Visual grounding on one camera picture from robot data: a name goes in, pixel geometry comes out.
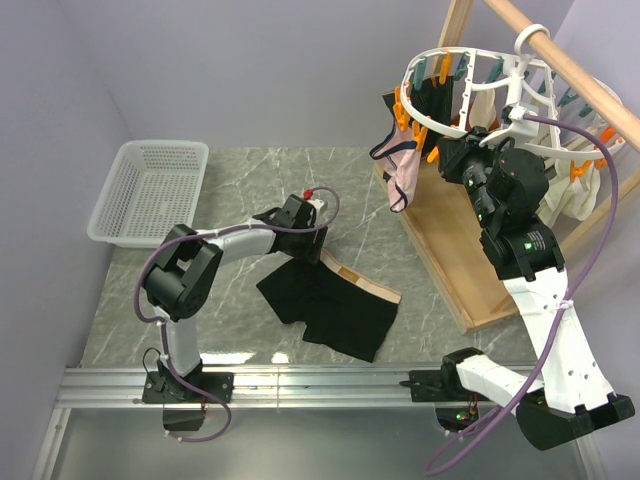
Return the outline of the pink underwear navy trim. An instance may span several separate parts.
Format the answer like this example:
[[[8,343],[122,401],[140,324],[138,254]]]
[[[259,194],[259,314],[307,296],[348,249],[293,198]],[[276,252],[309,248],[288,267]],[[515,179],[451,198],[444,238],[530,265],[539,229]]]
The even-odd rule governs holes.
[[[390,133],[369,151],[369,156],[383,170],[389,209],[402,212],[414,199],[422,145],[410,128],[401,131],[394,122]]]

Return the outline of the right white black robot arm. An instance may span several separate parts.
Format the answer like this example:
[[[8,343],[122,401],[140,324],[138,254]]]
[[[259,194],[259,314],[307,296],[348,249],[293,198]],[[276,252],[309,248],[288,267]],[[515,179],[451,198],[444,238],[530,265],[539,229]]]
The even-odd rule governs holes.
[[[515,415],[525,438],[549,450],[635,414],[591,352],[572,304],[568,272],[552,230],[536,210],[549,188],[544,161],[512,138],[485,144],[474,128],[441,138],[441,177],[464,187],[481,226],[480,243],[516,304],[541,367],[531,378],[467,348],[444,357],[442,391],[460,400],[476,392]]]

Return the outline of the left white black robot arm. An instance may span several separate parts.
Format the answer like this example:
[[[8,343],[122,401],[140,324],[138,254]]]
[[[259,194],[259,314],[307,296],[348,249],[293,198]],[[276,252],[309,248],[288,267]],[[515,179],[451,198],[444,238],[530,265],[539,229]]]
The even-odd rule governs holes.
[[[144,267],[134,305],[140,313],[138,294],[144,293],[154,309],[153,317],[142,320],[159,326],[158,369],[176,400],[192,401],[202,388],[195,316],[207,302],[219,268],[273,253],[317,263],[328,231],[328,225],[319,222],[325,209],[326,202],[308,190],[240,224],[216,230],[185,224],[171,228]]]

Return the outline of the black boxer briefs tan waistband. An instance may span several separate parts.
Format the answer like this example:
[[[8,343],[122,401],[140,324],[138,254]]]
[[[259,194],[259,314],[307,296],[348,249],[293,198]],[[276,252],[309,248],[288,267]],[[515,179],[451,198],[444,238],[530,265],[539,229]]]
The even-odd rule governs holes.
[[[402,295],[339,263],[292,259],[256,288],[285,325],[306,325],[303,340],[372,363],[393,325]]]

